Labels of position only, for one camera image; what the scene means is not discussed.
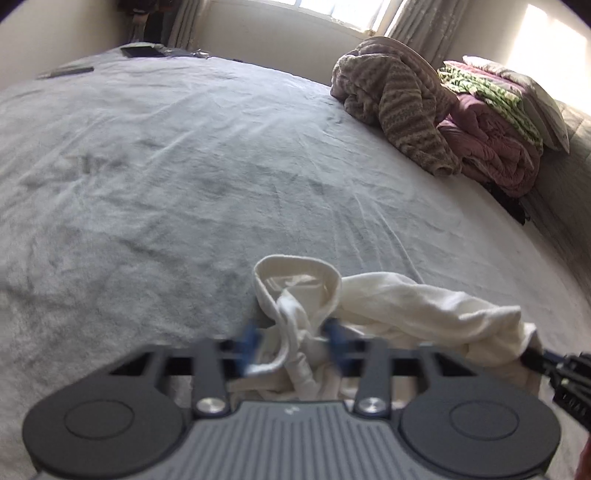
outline white cloth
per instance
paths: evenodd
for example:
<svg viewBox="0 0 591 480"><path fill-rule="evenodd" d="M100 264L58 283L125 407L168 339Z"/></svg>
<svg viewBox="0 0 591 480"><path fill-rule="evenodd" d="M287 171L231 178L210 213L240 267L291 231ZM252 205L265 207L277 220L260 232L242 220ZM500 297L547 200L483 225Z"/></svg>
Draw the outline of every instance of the white cloth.
<svg viewBox="0 0 591 480"><path fill-rule="evenodd" d="M537 394L539 375L518 358L540 348L533 323L521 321L518 306L497 306L464 292L417 284L404 275L374 272L341 278L332 265L306 257L270 255L254 268L254 287L263 312L276 322L263 330L258 363L250 378L230 384L233 402L351 400L357 380L341 378L329 362L319 329L329 316L364 336L379 336L396 348L421 342L452 349L500 378ZM282 368L277 369L278 358ZM397 382L392 398L406 402L412 379Z"/></svg>

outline fuzzy brown blanket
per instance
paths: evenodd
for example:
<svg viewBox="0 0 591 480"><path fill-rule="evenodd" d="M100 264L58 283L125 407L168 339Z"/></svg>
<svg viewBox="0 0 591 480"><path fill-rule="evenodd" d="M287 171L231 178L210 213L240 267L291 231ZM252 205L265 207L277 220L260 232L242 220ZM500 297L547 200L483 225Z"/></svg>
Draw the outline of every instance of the fuzzy brown blanket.
<svg viewBox="0 0 591 480"><path fill-rule="evenodd" d="M388 37L372 37L343 55L333 69L330 94L366 124L379 124L388 141L433 175L461 170L437 131L457 102L415 51Z"/></svg>

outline sunlight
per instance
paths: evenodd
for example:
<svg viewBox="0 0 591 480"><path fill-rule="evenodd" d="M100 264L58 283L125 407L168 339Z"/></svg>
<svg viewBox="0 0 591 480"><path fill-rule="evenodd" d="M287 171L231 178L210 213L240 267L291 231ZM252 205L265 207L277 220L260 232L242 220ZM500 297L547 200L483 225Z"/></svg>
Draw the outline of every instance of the sunlight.
<svg viewBox="0 0 591 480"><path fill-rule="evenodd" d="M383 0L302 0L300 6L365 30L372 26L382 3Z"/></svg>
<svg viewBox="0 0 591 480"><path fill-rule="evenodd" d="M591 114L587 39L528 5L506 65L538 82L552 97Z"/></svg>

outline sheer curtain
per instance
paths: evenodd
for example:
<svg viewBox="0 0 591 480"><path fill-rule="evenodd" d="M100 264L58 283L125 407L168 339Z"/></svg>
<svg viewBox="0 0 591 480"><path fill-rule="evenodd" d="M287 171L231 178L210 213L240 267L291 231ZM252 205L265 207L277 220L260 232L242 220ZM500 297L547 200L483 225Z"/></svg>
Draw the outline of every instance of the sheer curtain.
<svg viewBox="0 0 591 480"><path fill-rule="evenodd" d="M386 36L409 46L438 68L471 1L404 0Z"/></svg>
<svg viewBox="0 0 591 480"><path fill-rule="evenodd" d="M203 28L211 3L211 0L181 0L168 39L169 47L197 50L197 33Z"/></svg>

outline wall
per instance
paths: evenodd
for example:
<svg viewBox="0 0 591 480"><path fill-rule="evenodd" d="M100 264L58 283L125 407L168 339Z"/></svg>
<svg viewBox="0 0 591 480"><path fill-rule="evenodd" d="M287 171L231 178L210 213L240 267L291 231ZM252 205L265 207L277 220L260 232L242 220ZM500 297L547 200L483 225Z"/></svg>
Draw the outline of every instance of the wall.
<svg viewBox="0 0 591 480"><path fill-rule="evenodd" d="M591 28L560 0L473 0L448 58L462 55L530 75L591 115Z"/></svg>
<svg viewBox="0 0 591 480"><path fill-rule="evenodd" d="M0 89L125 42L115 0L25 0L0 24Z"/></svg>
<svg viewBox="0 0 591 480"><path fill-rule="evenodd" d="M309 11L256 0L213 0L198 45L214 55L330 85L339 57L366 35Z"/></svg>

